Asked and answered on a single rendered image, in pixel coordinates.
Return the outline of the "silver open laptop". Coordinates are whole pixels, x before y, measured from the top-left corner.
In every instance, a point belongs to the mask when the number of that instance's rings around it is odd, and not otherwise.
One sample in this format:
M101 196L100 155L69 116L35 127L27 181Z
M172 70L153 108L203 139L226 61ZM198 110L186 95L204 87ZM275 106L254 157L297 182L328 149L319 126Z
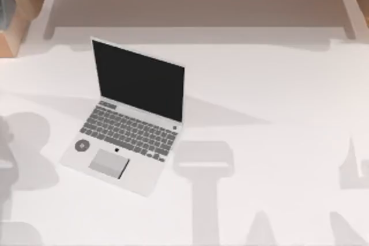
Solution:
M183 128L185 67L92 38L100 96L61 164L150 195Z

